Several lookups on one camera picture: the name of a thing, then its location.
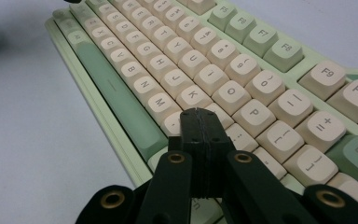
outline cream keycap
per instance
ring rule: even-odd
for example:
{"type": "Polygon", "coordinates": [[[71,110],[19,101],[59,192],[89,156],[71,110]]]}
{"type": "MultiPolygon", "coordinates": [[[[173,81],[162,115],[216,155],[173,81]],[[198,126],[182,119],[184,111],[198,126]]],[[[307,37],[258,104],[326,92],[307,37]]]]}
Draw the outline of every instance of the cream keycap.
{"type": "Polygon", "coordinates": [[[238,123],[234,123],[226,129],[227,136],[231,139],[237,150],[252,152],[258,144],[238,123]]]}
{"type": "Polygon", "coordinates": [[[209,27],[202,27],[193,36],[190,41],[190,45],[201,52],[203,55],[209,51],[209,49],[219,41],[219,37],[216,32],[209,27]]]}
{"type": "Polygon", "coordinates": [[[129,18],[131,13],[141,5],[136,0],[127,0],[123,3],[121,13],[129,18]]]}
{"type": "Polygon", "coordinates": [[[147,65],[147,71],[149,71],[157,82],[160,82],[167,73],[174,69],[177,69],[176,64],[174,64],[165,54],[159,54],[152,58],[147,65]]]}
{"type": "Polygon", "coordinates": [[[156,45],[150,41],[141,44],[134,52],[135,57],[144,67],[147,67],[150,60],[159,54],[161,54],[161,50],[159,50],[156,45]]]}
{"type": "Polygon", "coordinates": [[[281,120],[269,126],[256,141],[279,163],[286,161],[304,145],[304,139],[298,132],[281,120]]]}
{"type": "Polygon", "coordinates": [[[307,144],[325,153],[346,132],[344,123],[326,111],[315,111],[296,127],[307,144]]]}
{"type": "Polygon", "coordinates": [[[136,27],[140,28],[145,18],[150,17],[152,14],[145,7],[136,8],[129,17],[129,20],[135,24],[136,27]]]}
{"type": "Polygon", "coordinates": [[[176,64],[193,48],[182,37],[175,37],[164,48],[164,53],[176,64]]]}
{"type": "Polygon", "coordinates": [[[161,26],[153,33],[151,41],[163,51],[165,46],[175,37],[177,37],[177,34],[173,29],[169,26],[161,26]]]}
{"type": "Polygon", "coordinates": [[[150,74],[138,62],[124,64],[119,73],[128,86],[133,86],[133,83],[140,77],[150,77],[150,74]]]}
{"type": "Polygon", "coordinates": [[[141,26],[139,27],[139,30],[141,30],[142,33],[144,33],[147,37],[151,39],[153,33],[155,33],[156,30],[163,25],[164,23],[162,23],[159,18],[155,16],[149,16],[142,22],[141,26]]]}
{"type": "Polygon", "coordinates": [[[283,167],[305,187],[325,184],[338,172],[338,167],[328,157],[310,145],[303,146],[283,167]]]}
{"type": "Polygon", "coordinates": [[[146,110],[160,125],[169,115],[181,111],[179,105],[165,92],[157,93],[147,101],[146,110]]]}
{"type": "Polygon", "coordinates": [[[212,98],[231,116],[251,100],[251,95],[236,81],[230,80],[220,87],[212,98]]]}
{"type": "Polygon", "coordinates": [[[245,86],[252,78],[261,71],[257,61],[247,54],[240,54],[226,67],[226,74],[245,86]]]}
{"type": "Polygon", "coordinates": [[[276,120],[274,114],[256,99],[249,101],[232,118],[254,138],[276,120]]]}
{"type": "Polygon", "coordinates": [[[214,1],[211,0],[188,0],[187,7],[190,8],[197,15],[202,15],[205,12],[209,11],[216,5],[214,1]]]}
{"type": "Polygon", "coordinates": [[[351,176],[338,173],[327,185],[344,191],[358,202],[358,182],[351,176]]]}
{"type": "Polygon", "coordinates": [[[178,66],[190,78],[194,78],[194,76],[208,64],[210,64],[210,62],[201,52],[196,49],[192,49],[182,57],[178,66]]]}
{"type": "Polygon", "coordinates": [[[348,83],[334,94],[327,103],[358,123],[358,79],[348,83]]]}
{"type": "Polygon", "coordinates": [[[147,105],[150,97],[156,95],[157,93],[164,92],[156,80],[150,76],[138,78],[133,83],[133,87],[131,89],[142,105],[147,105]]]}
{"type": "Polygon", "coordinates": [[[156,15],[160,20],[164,20],[164,16],[172,7],[171,0],[158,0],[151,8],[153,15],[156,15]]]}
{"type": "Polygon", "coordinates": [[[162,78],[160,85],[173,99],[176,99],[179,93],[194,85],[194,82],[182,70],[173,69],[162,78]]]}
{"type": "Polygon", "coordinates": [[[192,85],[182,91],[176,98],[176,102],[184,110],[193,107],[204,108],[207,105],[213,103],[211,97],[209,97],[199,86],[192,85]]]}
{"type": "Polygon", "coordinates": [[[322,61],[312,68],[298,83],[326,100],[345,84],[345,69],[331,61],[322,61]]]}
{"type": "Polygon", "coordinates": [[[277,119],[284,121],[292,128],[309,115],[312,108],[310,99],[296,89],[284,92],[268,106],[277,119]]]}
{"type": "Polygon", "coordinates": [[[213,63],[206,65],[194,77],[194,82],[210,96],[228,81],[226,73],[213,63]]]}
{"type": "Polygon", "coordinates": [[[162,123],[161,130],[167,136],[180,136],[180,114],[181,111],[177,111],[171,115],[169,115],[162,123]]]}
{"type": "Polygon", "coordinates": [[[185,16],[186,13],[181,7],[171,7],[171,9],[165,13],[165,18],[162,21],[175,31],[179,22],[184,19],[185,16]]]}
{"type": "Polygon", "coordinates": [[[120,70],[124,64],[136,61],[136,59],[127,49],[117,49],[110,54],[109,61],[117,70],[120,70]]]}
{"type": "Polygon", "coordinates": [[[200,28],[201,23],[199,19],[188,16],[179,22],[179,25],[176,28],[176,33],[190,43],[190,40],[200,28]]]}
{"type": "Polygon", "coordinates": [[[240,54],[235,45],[225,39],[219,40],[210,49],[206,57],[222,70],[240,54]]]}
{"type": "Polygon", "coordinates": [[[226,111],[224,111],[222,107],[220,107],[216,103],[208,105],[207,107],[205,107],[205,109],[212,111],[216,114],[224,129],[227,129],[234,123],[234,120],[226,113],[226,111]]]}
{"type": "Polygon", "coordinates": [[[282,179],[287,174],[287,171],[283,168],[283,166],[281,166],[271,155],[269,155],[264,148],[258,147],[253,153],[278,179],[282,179]]]}
{"type": "Polygon", "coordinates": [[[245,89],[263,105],[269,105],[285,91],[282,79],[269,70],[257,74],[245,89]]]}
{"type": "Polygon", "coordinates": [[[136,52],[136,49],[145,42],[149,42],[149,39],[137,30],[127,34],[125,45],[131,52],[136,52]]]}

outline keycap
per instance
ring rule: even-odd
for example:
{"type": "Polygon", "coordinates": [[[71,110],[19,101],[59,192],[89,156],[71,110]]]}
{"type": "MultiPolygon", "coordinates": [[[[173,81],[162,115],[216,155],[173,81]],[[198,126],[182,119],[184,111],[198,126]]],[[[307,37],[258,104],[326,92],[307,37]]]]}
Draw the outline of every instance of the keycap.
{"type": "Polygon", "coordinates": [[[208,64],[210,64],[210,62],[201,52],[196,49],[192,49],[182,57],[178,66],[190,78],[194,78],[194,76],[208,64]]]}
{"type": "Polygon", "coordinates": [[[165,13],[171,9],[171,5],[172,2],[169,0],[158,0],[152,7],[153,14],[157,15],[159,19],[164,20],[165,13]]]}
{"type": "Polygon", "coordinates": [[[138,7],[131,13],[130,21],[136,26],[140,27],[145,18],[150,17],[152,14],[145,7],[138,7]]]}
{"type": "Polygon", "coordinates": [[[304,189],[305,187],[298,182],[297,179],[295,179],[292,175],[287,174],[285,175],[282,179],[281,179],[281,183],[287,188],[290,189],[291,191],[299,194],[299,195],[303,195],[304,194],[304,189]]]}
{"type": "Polygon", "coordinates": [[[257,26],[243,40],[243,45],[260,57],[278,41],[276,30],[270,26],[257,24],[257,26]]]}
{"type": "Polygon", "coordinates": [[[169,115],[181,111],[179,105],[165,92],[150,97],[146,109],[158,125],[169,115]]]}
{"type": "Polygon", "coordinates": [[[255,28],[255,18],[244,11],[240,11],[231,18],[226,26],[225,33],[242,43],[245,37],[255,28]]]}
{"type": "Polygon", "coordinates": [[[256,99],[249,101],[232,118],[252,137],[257,137],[276,120],[274,114],[256,99]]]}
{"type": "Polygon", "coordinates": [[[180,136],[180,114],[182,111],[177,111],[169,115],[160,125],[161,130],[167,136],[180,136]]]}
{"type": "Polygon", "coordinates": [[[299,63],[304,58],[304,54],[301,45],[296,41],[282,38],[266,52],[263,58],[285,73],[299,63]]]}
{"type": "Polygon", "coordinates": [[[219,40],[208,50],[206,57],[222,70],[240,54],[237,48],[227,40],[219,40]]]}
{"type": "Polygon", "coordinates": [[[175,37],[177,34],[170,27],[161,26],[153,33],[151,40],[159,49],[164,50],[165,46],[175,37]]]}
{"type": "Polygon", "coordinates": [[[205,109],[216,114],[224,129],[227,129],[234,123],[234,120],[226,113],[226,111],[224,111],[222,107],[216,103],[211,103],[210,105],[206,106],[205,109]]]}
{"type": "Polygon", "coordinates": [[[245,89],[263,105],[269,105],[285,91],[282,79],[269,70],[257,74],[245,89]]]}
{"type": "Polygon", "coordinates": [[[328,185],[344,191],[358,202],[358,182],[351,176],[338,173],[328,185]]]}
{"type": "Polygon", "coordinates": [[[209,96],[212,96],[214,92],[228,81],[229,78],[226,73],[213,63],[206,65],[194,77],[194,82],[209,96]]]}
{"type": "Polygon", "coordinates": [[[138,62],[126,63],[121,67],[120,75],[128,86],[133,86],[133,83],[141,77],[149,77],[150,74],[138,62]]]}
{"type": "Polygon", "coordinates": [[[269,155],[269,153],[267,153],[264,148],[258,147],[253,153],[267,166],[267,168],[272,172],[272,174],[275,175],[275,177],[277,177],[278,179],[283,178],[283,176],[287,174],[283,166],[281,166],[271,155],[269,155]]]}
{"type": "Polygon", "coordinates": [[[211,0],[188,0],[187,7],[198,15],[202,15],[216,5],[211,0]]]}
{"type": "Polygon", "coordinates": [[[311,145],[303,146],[283,167],[305,187],[325,184],[338,172],[337,166],[311,145]]]}
{"type": "Polygon", "coordinates": [[[185,15],[185,11],[181,7],[172,7],[165,13],[165,18],[162,21],[175,31],[179,22],[185,18],[185,15]]]}
{"type": "Polygon", "coordinates": [[[226,25],[235,14],[237,14],[237,9],[233,4],[221,2],[212,10],[208,22],[217,27],[217,29],[224,31],[226,25]]]}
{"type": "Polygon", "coordinates": [[[307,117],[313,109],[310,99],[298,90],[291,89],[284,92],[278,99],[272,102],[270,109],[277,119],[283,120],[290,127],[307,117]]]}
{"type": "Polygon", "coordinates": [[[244,53],[233,59],[225,69],[226,74],[242,86],[245,86],[260,71],[257,61],[244,53]]]}
{"type": "Polygon", "coordinates": [[[251,100],[251,95],[236,81],[230,80],[220,87],[212,98],[232,115],[251,100]]]}
{"type": "Polygon", "coordinates": [[[296,127],[307,144],[323,153],[334,145],[346,132],[341,120],[326,111],[315,111],[296,127]]]}
{"type": "Polygon", "coordinates": [[[298,83],[307,90],[326,100],[345,84],[345,69],[331,61],[315,65],[298,83]]]}
{"type": "Polygon", "coordinates": [[[304,145],[301,135],[281,120],[258,135],[256,141],[279,163],[286,161],[304,145]]]}
{"type": "Polygon", "coordinates": [[[182,70],[174,69],[162,78],[160,84],[172,98],[176,98],[179,93],[192,86],[194,82],[182,70]]]}
{"type": "Polygon", "coordinates": [[[157,82],[160,82],[167,73],[177,69],[176,64],[174,64],[165,54],[159,54],[153,57],[146,67],[157,82]]]}
{"type": "Polygon", "coordinates": [[[348,83],[327,100],[327,103],[358,123],[358,79],[348,83]]]}
{"type": "Polygon", "coordinates": [[[104,99],[115,112],[134,145],[148,160],[168,142],[155,121],[146,113],[138,100],[94,45],[81,45],[76,55],[87,68],[104,99]]]}
{"type": "Polygon", "coordinates": [[[155,16],[149,16],[142,22],[139,30],[141,30],[142,33],[144,33],[147,37],[151,38],[152,34],[163,25],[164,23],[162,23],[159,18],[155,16]]]}
{"type": "Polygon", "coordinates": [[[216,32],[209,27],[202,27],[193,36],[190,41],[190,45],[201,52],[203,55],[209,51],[209,49],[219,41],[219,37],[216,32]]]}
{"type": "Polygon", "coordinates": [[[186,110],[193,107],[203,108],[213,101],[199,86],[192,85],[177,96],[176,102],[186,110]]]}
{"type": "Polygon", "coordinates": [[[194,34],[201,28],[200,20],[187,16],[179,22],[176,28],[176,33],[185,39],[187,42],[193,38],[194,34]]]}
{"type": "Polygon", "coordinates": [[[150,97],[157,93],[164,92],[155,79],[151,76],[140,77],[133,83],[133,93],[139,101],[146,105],[150,97]]]}
{"type": "Polygon", "coordinates": [[[358,181],[358,136],[346,135],[326,155],[336,163],[340,172],[358,181]]]}
{"type": "Polygon", "coordinates": [[[171,40],[164,49],[164,53],[176,64],[193,48],[182,37],[171,40]]]}
{"type": "Polygon", "coordinates": [[[238,123],[232,124],[226,129],[227,136],[231,139],[237,150],[252,152],[258,144],[238,123]]]}

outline mechanical keyboard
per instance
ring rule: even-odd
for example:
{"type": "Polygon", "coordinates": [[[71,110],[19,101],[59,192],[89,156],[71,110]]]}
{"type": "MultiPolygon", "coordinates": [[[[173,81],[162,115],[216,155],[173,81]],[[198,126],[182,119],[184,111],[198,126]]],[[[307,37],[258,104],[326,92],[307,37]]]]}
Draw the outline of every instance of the mechanical keyboard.
{"type": "MultiPolygon", "coordinates": [[[[135,186],[180,113],[202,107],[287,188],[358,201],[358,70],[224,0],[86,0],[46,27],[135,186]]],[[[218,200],[193,199],[192,223],[222,215],[218,200]]]]}

